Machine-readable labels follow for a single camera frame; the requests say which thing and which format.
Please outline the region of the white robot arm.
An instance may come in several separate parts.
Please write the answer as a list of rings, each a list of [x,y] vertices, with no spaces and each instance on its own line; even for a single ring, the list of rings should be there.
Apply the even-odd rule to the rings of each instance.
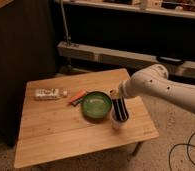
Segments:
[[[154,64],[135,72],[111,90],[112,99],[134,98],[148,94],[169,101],[195,114],[195,85],[178,83],[168,79],[169,72],[161,64]]]

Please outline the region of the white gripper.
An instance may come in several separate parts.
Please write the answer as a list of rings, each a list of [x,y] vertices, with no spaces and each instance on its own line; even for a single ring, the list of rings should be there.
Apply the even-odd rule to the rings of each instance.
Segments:
[[[110,96],[112,99],[128,98],[129,94],[127,91],[128,83],[123,81],[119,84],[117,89],[112,89],[110,91]]]

